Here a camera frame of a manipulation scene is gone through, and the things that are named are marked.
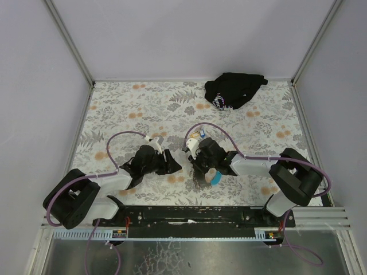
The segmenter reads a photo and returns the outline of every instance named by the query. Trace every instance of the orange flower pattern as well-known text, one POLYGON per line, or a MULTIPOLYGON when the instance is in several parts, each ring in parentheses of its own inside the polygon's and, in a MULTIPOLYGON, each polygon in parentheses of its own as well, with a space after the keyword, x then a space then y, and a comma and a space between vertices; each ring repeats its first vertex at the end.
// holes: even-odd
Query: orange flower pattern
MULTIPOLYGON (((308 158, 306 142, 286 82, 269 82, 240 109, 219 111, 204 98, 204 82, 97 82, 91 105, 79 138, 73 168, 87 174, 113 171, 106 154, 107 140, 120 131, 139 131, 151 138, 162 136, 163 149, 169 149, 182 170, 172 175, 145 175, 141 184, 129 190, 116 190, 125 204, 136 205, 263 205, 278 192, 276 183, 266 177, 223 176, 212 188, 199 190, 192 180, 192 165, 181 151, 186 131, 195 123, 207 121, 225 129, 239 149, 247 154, 278 154, 295 148, 308 158)), ((219 130, 203 126, 207 136, 225 150, 233 150, 219 130)), ((133 157, 142 145, 140 136, 125 134, 110 143, 118 165, 133 157)), ((215 175, 211 170, 207 179, 215 175)), ((319 198, 311 205, 319 206, 319 198)))

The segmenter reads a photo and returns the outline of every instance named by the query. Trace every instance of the floral tablecloth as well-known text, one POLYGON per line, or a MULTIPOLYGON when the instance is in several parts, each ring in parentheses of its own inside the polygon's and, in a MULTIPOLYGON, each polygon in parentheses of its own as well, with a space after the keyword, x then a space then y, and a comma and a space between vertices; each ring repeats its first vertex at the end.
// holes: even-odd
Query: floral tablecloth
MULTIPOLYGON (((106 142, 113 134, 134 130, 151 137, 162 136, 182 170, 173 175, 146 175, 131 190, 116 190, 112 195, 134 205, 211 205, 261 206, 278 191, 270 178, 223 176, 210 188, 197 189, 192 166, 181 151, 187 130, 207 121, 225 129, 242 152, 277 154, 292 147, 308 158, 306 142, 292 102, 287 82, 269 82, 243 107, 219 111, 204 99, 204 82, 98 82, 95 85, 84 127, 73 161, 73 168, 95 174, 114 169, 106 154, 106 142)), ((204 126, 205 132, 225 150, 230 141, 217 129, 204 126)), ((138 135, 116 137, 110 151, 119 165, 146 144, 138 135)), ((319 198, 310 205, 321 206, 319 198)))

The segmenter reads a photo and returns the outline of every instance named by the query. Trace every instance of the purple cable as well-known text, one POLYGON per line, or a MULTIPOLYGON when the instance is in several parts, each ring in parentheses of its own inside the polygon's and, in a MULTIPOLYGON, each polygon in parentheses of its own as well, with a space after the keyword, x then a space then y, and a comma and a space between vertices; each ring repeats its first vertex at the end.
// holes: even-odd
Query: purple cable
POLYGON ((119 166, 118 164, 116 163, 116 161, 113 159, 113 157, 111 156, 110 154, 110 150, 108 149, 108 146, 110 145, 110 142, 111 140, 118 136, 118 135, 121 135, 123 133, 135 133, 137 135, 141 135, 145 138, 145 134, 143 133, 140 133, 140 132, 136 132, 136 131, 123 131, 123 132, 119 132, 119 133, 116 133, 114 134, 113 136, 110 137, 110 139, 108 140, 107 142, 107 145, 106 145, 106 151, 107 151, 107 155, 108 157, 110 158, 110 160, 112 161, 112 163, 114 164, 114 166, 116 167, 116 171, 115 172, 110 172, 110 173, 105 173, 105 174, 101 174, 101 175, 88 175, 88 176, 81 176, 80 178, 77 178, 77 179, 74 179, 72 180, 71 182, 67 183, 66 185, 64 185, 60 190, 58 190, 58 192, 56 192, 55 196, 52 197, 50 203, 48 204, 48 207, 47 207, 47 211, 46 211, 46 219, 48 221, 48 223, 51 225, 51 226, 54 226, 54 227, 58 227, 58 226, 61 226, 60 223, 54 223, 51 221, 51 216, 50 216, 50 213, 51 213, 51 208, 53 206, 53 204, 55 203, 56 199, 58 198, 58 196, 60 196, 66 189, 68 189, 71 185, 73 185, 74 183, 80 181, 80 180, 83 180, 83 179, 94 179, 94 178, 104 178, 104 177, 107 177, 107 176, 113 176, 113 175, 116 175, 118 173, 118 169, 119 169, 119 166))
POLYGON ((190 132, 191 132, 191 131, 196 127, 196 126, 203 125, 203 124, 213 126, 213 127, 217 128, 217 129, 219 129, 220 131, 222 131, 222 133, 223 133, 224 135, 226 135, 226 136, 229 138, 229 140, 232 142, 232 144, 233 144, 234 148, 235 148, 235 149, 236 149, 236 151, 239 153, 239 155, 240 155, 241 157, 243 157, 243 158, 245 157, 245 156, 244 156, 244 154, 242 154, 242 153, 241 153, 241 151, 239 150, 239 148, 237 147, 237 145, 236 145, 235 141, 231 138, 231 136, 230 136, 226 131, 224 131, 222 128, 220 128, 218 125, 215 125, 215 124, 210 123, 210 122, 200 122, 200 123, 197 123, 197 124, 195 124, 194 126, 192 126, 192 127, 188 130, 188 132, 186 133, 185 139, 183 140, 183 147, 184 147, 184 148, 186 147, 186 141, 187 141, 187 139, 188 139, 188 136, 189 136, 190 132))
MULTIPOLYGON (((91 239, 92 239, 92 237, 94 235, 94 232, 96 231, 96 229, 97 229, 97 227, 99 225, 99 222, 100 222, 100 219, 97 220, 96 226, 93 228, 92 233, 91 233, 91 235, 88 238, 87 248, 85 249, 85 254, 84 254, 84 270, 85 270, 86 275, 89 275, 88 268, 87 268, 87 253, 88 253, 89 243, 91 242, 91 239)), ((119 264, 118 264, 117 269, 116 269, 116 272, 115 272, 115 275, 117 275, 119 273, 119 271, 120 271, 120 268, 121 268, 121 256, 120 256, 120 253, 117 250, 116 246, 111 245, 111 247, 116 251, 117 258, 119 260, 119 264)))
POLYGON ((331 179, 330 177, 328 176, 327 173, 325 173, 323 170, 321 170, 319 167, 313 165, 312 163, 309 163, 309 162, 304 162, 302 160, 298 160, 298 159, 291 159, 291 158, 283 158, 281 156, 271 156, 270 158, 267 157, 267 156, 246 156, 239 150, 239 148, 237 147, 235 141, 231 138, 231 136, 224 130, 222 129, 221 127, 213 124, 213 123, 209 123, 209 122, 200 122, 200 123, 197 123, 195 124, 194 126, 192 126, 190 128, 190 130, 188 130, 188 132, 186 133, 186 136, 185 136, 185 139, 183 140, 183 147, 186 147, 186 140, 188 139, 188 136, 190 134, 190 132, 197 126, 199 125, 203 125, 203 124, 206 124, 206 125, 210 125, 210 126, 213 126, 217 129, 219 129, 220 131, 222 131, 222 133, 224 135, 226 135, 229 140, 232 142, 234 148, 236 149, 237 153, 239 153, 240 156, 242 156, 244 159, 250 159, 250 160, 285 160, 287 162, 296 162, 296 163, 299 163, 299 164, 303 164, 303 165, 306 165, 306 166, 309 166, 315 170, 317 170, 318 172, 320 172, 326 179, 327 181, 327 188, 324 192, 321 192, 319 194, 315 194, 313 197, 316 198, 316 197, 321 197, 323 195, 326 195, 330 189, 331 189, 331 179))
POLYGON ((288 247, 288 248, 290 248, 291 250, 292 250, 292 252, 294 253, 294 254, 296 254, 296 256, 298 257, 298 258, 300 258, 302 261, 304 261, 304 262, 306 262, 306 263, 308 263, 308 264, 310 264, 310 265, 313 265, 313 266, 317 266, 317 267, 322 267, 323 265, 324 265, 324 262, 323 262, 323 259, 319 256, 319 255, 317 255, 316 254, 316 252, 314 252, 314 251, 312 251, 311 249, 309 249, 309 248, 306 248, 306 247, 303 247, 303 246, 298 246, 298 245, 291 245, 290 243, 289 243, 289 241, 288 241, 288 238, 287 238, 287 234, 286 234, 286 222, 287 222, 287 219, 288 219, 288 216, 289 216, 289 213, 291 212, 291 210, 289 209, 287 212, 286 212, 286 214, 285 214, 285 216, 284 216, 284 222, 283 222, 283 234, 284 234, 284 240, 287 242, 287 245, 282 245, 282 246, 286 246, 286 247, 288 247), (314 255, 317 259, 319 259, 320 260, 320 264, 315 264, 314 262, 311 262, 311 261, 309 261, 308 259, 306 259, 306 258, 304 258, 303 256, 301 256, 296 250, 295 250, 295 248, 296 249, 302 249, 302 250, 305 250, 305 251, 308 251, 308 252, 310 252, 312 255, 314 255))

